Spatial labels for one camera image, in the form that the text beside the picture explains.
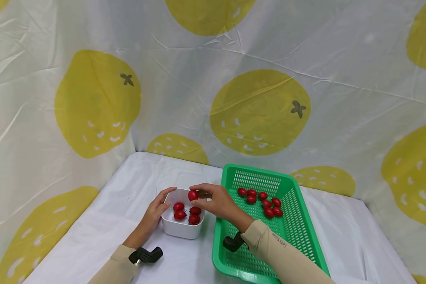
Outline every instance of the white plastic container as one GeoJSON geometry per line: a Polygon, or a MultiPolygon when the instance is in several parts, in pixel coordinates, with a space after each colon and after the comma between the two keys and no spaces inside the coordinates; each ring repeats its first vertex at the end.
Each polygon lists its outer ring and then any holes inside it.
{"type": "Polygon", "coordinates": [[[189,209],[191,203],[187,198],[187,193],[189,190],[177,188],[175,191],[170,192],[166,197],[166,202],[169,201],[171,207],[167,209],[161,216],[163,219],[163,229],[164,232],[168,235],[175,237],[183,237],[184,239],[195,239],[200,234],[200,229],[202,227],[202,222],[204,221],[205,212],[202,210],[202,213],[199,215],[200,223],[197,225],[188,224],[189,218],[189,209]],[[174,206],[175,203],[181,202],[185,205],[186,218],[183,221],[177,221],[174,219],[174,206]]]}

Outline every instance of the green basket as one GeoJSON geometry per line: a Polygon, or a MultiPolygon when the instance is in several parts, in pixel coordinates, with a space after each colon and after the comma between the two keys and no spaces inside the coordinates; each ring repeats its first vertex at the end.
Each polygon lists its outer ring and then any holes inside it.
{"type": "MultiPolygon", "coordinates": [[[[222,170],[221,185],[228,190],[241,209],[252,218],[261,219],[274,233],[296,247],[330,276],[305,200],[293,177],[260,168],[227,164],[222,170]],[[269,199],[278,197],[281,200],[284,215],[281,218],[266,218],[260,204],[250,205],[246,203],[246,198],[237,194],[239,187],[266,192],[269,199]]],[[[234,253],[222,246],[222,240],[226,236],[234,237],[237,232],[237,228],[230,222],[216,219],[212,253],[213,265],[216,269],[225,275],[238,277],[249,283],[281,283],[275,272],[264,262],[255,258],[245,245],[234,253]]]]}

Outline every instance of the red cherry tomato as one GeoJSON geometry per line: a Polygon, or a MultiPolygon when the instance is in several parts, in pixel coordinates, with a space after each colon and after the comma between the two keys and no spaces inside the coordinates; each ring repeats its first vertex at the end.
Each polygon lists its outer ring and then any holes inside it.
{"type": "Polygon", "coordinates": [[[198,198],[197,191],[190,191],[187,193],[187,198],[189,201],[196,200],[198,198]]]}
{"type": "Polygon", "coordinates": [[[254,195],[248,195],[246,197],[246,200],[249,204],[254,204],[257,201],[257,198],[254,195]]]}
{"type": "Polygon", "coordinates": [[[189,213],[193,214],[193,215],[200,215],[202,213],[202,209],[200,209],[197,206],[193,206],[191,207],[191,209],[189,210],[189,213]]]}
{"type": "Polygon", "coordinates": [[[275,217],[275,213],[273,213],[271,208],[265,208],[263,210],[263,213],[265,214],[265,216],[267,216],[268,219],[273,219],[273,217],[275,217]]]}
{"type": "Polygon", "coordinates": [[[250,189],[249,191],[246,192],[248,195],[252,195],[252,196],[256,196],[257,192],[254,189],[250,189]]]}
{"type": "Polygon", "coordinates": [[[174,213],[174,219],[181,221],[186,218],[186,213],[183,210],[177,211],[174,213]]]}
{"type": "Polygon", "coordinates": [[[284,214],[279,207],[273,207],[272,211],[275,213],[276,217],[281,217],[284,214]]]}
{"type": "Polygon", "coordinates": [[[259,193],[259,199],[260,199],[260,200],[266,200],[266,199],[267,199],[267,197],[269,197],[269,195],[268,195],[268,194],[266,194],[265,192],[260,192],[260,193],[259,193]]]}
{"type": "Polygon", "coordinates": [[[190,225],[197,225],[200,223],[199,215],[189,215],[188,222],[190,225]]]}
{"type": "Polygon", "coordinates": [[[273,199],[271,199],[271,202],[274,206],[281,207],[281,200],[279,200],[279,198],[273,197],[273,199]]]}
{"type": "Polygon", "coordinates": [[[174,211],[180,211],[184,209],[184,204],[181,202],[177,202],[174,204],[174,211]]]}
{"type": "Polygon", "coordinates": [[[270,201],[268,201],[268,200],[262,200],[262,207],[265,209],[265,208],[269,208],[269,207],[271,207],[271,202],[270,201]]]}
{"type": "Polygon", "coordinates": [[[240,187],[239,189],[237,189],[237,191],[238,191],[238,193],[239,193],[239,195],[241,197],[245,197],[246,196],[246,189],[240,187]]]}

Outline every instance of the beige sleeve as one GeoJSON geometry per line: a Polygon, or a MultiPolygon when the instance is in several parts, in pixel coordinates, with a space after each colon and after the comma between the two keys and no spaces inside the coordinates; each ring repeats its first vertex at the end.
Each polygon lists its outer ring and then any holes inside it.
{"type": "Polygon", "coordinates": [[[261,220],[254,221],[242,238],[255,257],[273,268],[282,284],[334,284],[314,262],[261,220]]]}
{"type": "Polygon", "coordinates": [[[137,266],[128,259],[134,251],[134,248],[118,246],[110,259],[88,284],[129,284],[137,272],[137,266]]]}

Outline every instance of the wrist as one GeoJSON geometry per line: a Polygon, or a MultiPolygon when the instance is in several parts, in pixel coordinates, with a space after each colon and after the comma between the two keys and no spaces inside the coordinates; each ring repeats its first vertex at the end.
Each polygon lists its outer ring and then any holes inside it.
{"type": "Polygon", "coordinates": [[[138,249],[142,247],[146,241],[147,238],[145,237],[145,234],[136,228],[123,242],[123,245],[132,249],[138,249]]]}
{"type": "Polygon", "coordinates": [[[252,222],[254,222],[254,218],[249,216],[246,212],[240,209],[237,206],[234,213],[231,214],[231,218],[228,220],[235,228],[237,228],[240,233],[245,233],[248,230],[249,226],[251,226],[252,222]]]}

